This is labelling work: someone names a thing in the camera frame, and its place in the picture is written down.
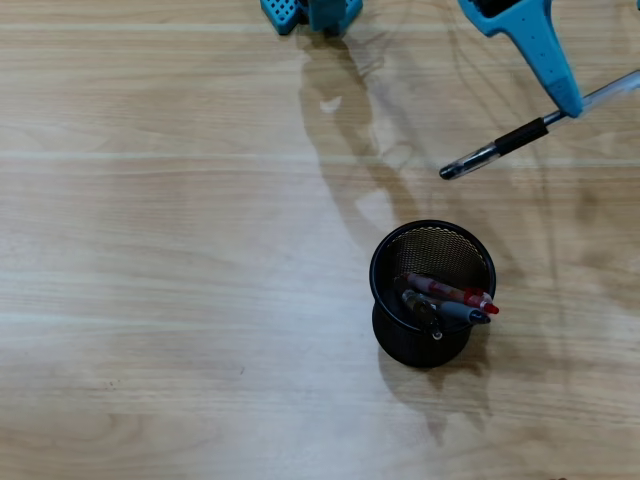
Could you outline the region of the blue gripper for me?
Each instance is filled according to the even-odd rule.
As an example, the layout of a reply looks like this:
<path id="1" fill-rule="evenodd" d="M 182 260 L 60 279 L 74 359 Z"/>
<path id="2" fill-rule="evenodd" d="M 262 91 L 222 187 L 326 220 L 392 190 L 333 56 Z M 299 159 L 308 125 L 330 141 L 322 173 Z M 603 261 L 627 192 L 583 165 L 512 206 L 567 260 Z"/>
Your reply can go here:
<path id="1" fill-rule="evenodd" d="M 576 118 L 583 96 L 549 19 L 550 2 L 459 1 L 469 21 L 485 36 L 506 34 L 557 108 Z"/>

